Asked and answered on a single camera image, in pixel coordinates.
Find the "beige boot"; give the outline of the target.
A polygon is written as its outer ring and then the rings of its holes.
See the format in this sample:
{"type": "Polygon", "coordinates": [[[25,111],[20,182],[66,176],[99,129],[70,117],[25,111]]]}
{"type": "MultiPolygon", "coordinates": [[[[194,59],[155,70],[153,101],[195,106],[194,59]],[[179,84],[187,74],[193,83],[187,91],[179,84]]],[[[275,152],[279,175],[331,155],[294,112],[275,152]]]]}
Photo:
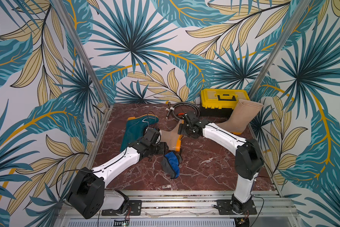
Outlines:
{"type": "Polygon", "coordinates": [[[229,119],[216,125],[228,132],[240,135],[263,107],[262,103],[240,99],[229,119]]]}
{"type": "Polygon", "coordinates": [[[179,127],[184,121],[180,120],[176,127],[171,131],[160,130],[161,139],[160,142],[165,142],[170,151],[180,152],[181,149],[181,138],[183,135],[178,134],[179,127]]]}

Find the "blue grey cloth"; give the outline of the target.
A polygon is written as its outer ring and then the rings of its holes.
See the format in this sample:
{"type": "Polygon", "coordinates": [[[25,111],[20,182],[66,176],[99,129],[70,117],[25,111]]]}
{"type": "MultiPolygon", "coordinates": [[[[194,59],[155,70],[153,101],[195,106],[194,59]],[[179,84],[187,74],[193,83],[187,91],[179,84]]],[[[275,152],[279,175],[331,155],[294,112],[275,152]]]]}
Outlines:
{"type": "Polygon", "coordinates": [[[178,152],[170,151],[163,156],[161,161],[161,166],[163,171],[170,175],[171,179],[176,179],[180,175],[180,164],[182,162],[182,157],[178,152]]]}

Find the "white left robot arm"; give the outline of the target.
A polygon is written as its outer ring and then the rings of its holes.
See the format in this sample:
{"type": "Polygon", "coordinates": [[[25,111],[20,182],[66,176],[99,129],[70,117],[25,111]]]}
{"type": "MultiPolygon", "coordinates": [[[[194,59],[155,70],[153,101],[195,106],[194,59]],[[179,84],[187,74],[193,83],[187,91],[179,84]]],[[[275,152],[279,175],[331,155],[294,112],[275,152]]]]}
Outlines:
{"type": "Polygon", "coordinates": [[[149,156],[167,150],[167,144],[160,141],[160,131],[149,128],[144,136],[130,143],[119,155],[93,169],[80,169],[72,182],[66,200],[85,219],[92,218],[99,211],[113,210],[126,214],[129,198],[119,190],[106,193],[106,187],[118,175],[132,165],[149,156]]]}

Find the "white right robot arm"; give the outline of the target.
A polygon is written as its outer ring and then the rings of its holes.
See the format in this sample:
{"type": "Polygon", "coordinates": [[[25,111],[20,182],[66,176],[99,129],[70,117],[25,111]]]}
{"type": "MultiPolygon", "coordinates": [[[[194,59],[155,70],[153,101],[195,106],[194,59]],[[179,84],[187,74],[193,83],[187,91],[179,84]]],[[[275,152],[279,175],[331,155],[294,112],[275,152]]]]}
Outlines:
{"type": "Polygon", "coordinates": [[[232,212],[237,215],[257,214],[252,189],[264,165],[258,142],[255,139],[248,140],[234,135],[208,120],[200,120],[194,113],[185,113],[180,118],[184,122],[180,124],[178,134],[194,139],[200,136],[211,139],[235,156],[238,174],[236,190],[230,204],[226,204],[224,208],[218,204],[219,212],[232,212]]]}

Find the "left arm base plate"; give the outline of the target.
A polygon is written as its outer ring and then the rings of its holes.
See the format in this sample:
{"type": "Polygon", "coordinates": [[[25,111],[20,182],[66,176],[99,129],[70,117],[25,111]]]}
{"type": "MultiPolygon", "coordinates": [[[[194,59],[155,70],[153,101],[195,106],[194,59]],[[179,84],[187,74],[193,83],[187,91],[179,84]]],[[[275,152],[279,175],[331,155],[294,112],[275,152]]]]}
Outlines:
{"type": "Polygon", "coordinates": [[[140,216],[142,210],[142,201],[141,200],[129,200],[124,204],[124,207],[121,207],[118,210],[102,210],[102,216],[140,216]]]}

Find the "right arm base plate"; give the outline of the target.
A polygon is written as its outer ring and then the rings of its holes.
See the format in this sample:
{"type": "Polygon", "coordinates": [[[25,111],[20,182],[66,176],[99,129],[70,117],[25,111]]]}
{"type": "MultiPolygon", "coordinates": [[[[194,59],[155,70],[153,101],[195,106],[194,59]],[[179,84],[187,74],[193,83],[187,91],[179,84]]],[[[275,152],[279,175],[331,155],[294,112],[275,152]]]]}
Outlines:
{"type": "Polygon", "coordinates": [[[258,212],[252,199],[241,203],[236,199],[217,200],[214,206],[220,215],[256,215],[258,212]]]}

